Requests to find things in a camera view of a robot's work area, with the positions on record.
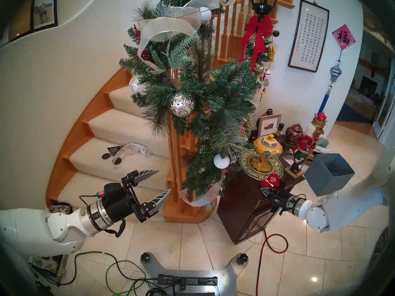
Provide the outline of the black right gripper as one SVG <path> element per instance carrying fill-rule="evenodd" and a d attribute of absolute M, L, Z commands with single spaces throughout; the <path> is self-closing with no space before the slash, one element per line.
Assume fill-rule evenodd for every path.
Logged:
<path fill-rule="evenodd" d="M 280 211 L 280 213 L 293 211 L 293 203 L 289 202 L 293 195 L 289 192 L 269 187 L 262 187 L 261 192 L 265 197 L 271 195 L 272 213 L 277 211 Z"/>

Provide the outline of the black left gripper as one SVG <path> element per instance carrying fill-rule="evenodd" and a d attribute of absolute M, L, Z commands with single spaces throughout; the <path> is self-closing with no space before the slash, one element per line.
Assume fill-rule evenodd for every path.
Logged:
<path fill-rule="evenodd" d="M 141 223 L 150 218 L 156 217 L 159 214 L 160 210 L 166 204 L 167 199 L 171 195 L 171 189 L 160 193 L 149 202 L 139 204 L 139 201 L 131 188 L 137 187 L 140 182 L 145 181 L 158 172 L 159 170 L 134 170 L 122 178 L 122 185 L 106 184 L 104 186 L 102 206 L 112 222 L 116 223 L 122 218 L 126 218 L 127 216 L 135 213 L 138 206 L 140 206 L 142 214 L 138 221 Z"/>

